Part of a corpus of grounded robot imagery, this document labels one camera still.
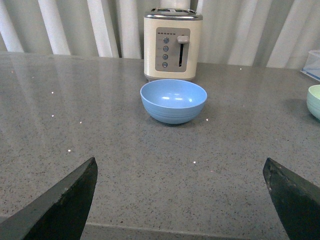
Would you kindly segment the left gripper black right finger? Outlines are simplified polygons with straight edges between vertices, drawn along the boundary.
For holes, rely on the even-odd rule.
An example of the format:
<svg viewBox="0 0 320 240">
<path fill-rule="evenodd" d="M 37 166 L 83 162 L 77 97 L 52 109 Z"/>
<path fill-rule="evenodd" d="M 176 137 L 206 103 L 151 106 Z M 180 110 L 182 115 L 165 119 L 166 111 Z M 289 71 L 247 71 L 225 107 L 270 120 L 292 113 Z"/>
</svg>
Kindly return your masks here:
<svg viewBox="0 0 320 240">
<path fill-rule="evenodd" d="M 272 158 L 263 177 L 277 215 L 291 240 L 320 238 L 320 188 Z"/>
</svg>

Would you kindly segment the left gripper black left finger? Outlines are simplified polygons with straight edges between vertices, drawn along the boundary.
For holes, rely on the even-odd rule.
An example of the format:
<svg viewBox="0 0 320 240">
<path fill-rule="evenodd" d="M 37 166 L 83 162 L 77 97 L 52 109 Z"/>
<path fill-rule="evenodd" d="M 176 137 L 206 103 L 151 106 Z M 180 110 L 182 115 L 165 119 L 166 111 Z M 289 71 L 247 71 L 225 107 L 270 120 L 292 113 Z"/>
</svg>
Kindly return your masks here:
<svg viewBox="0 0 320 240">
<path fill-rule="evenodd" d="M 79 240 L 98 178 L 94 157 L 0 224 L 2 240 Z"/>
</svg>

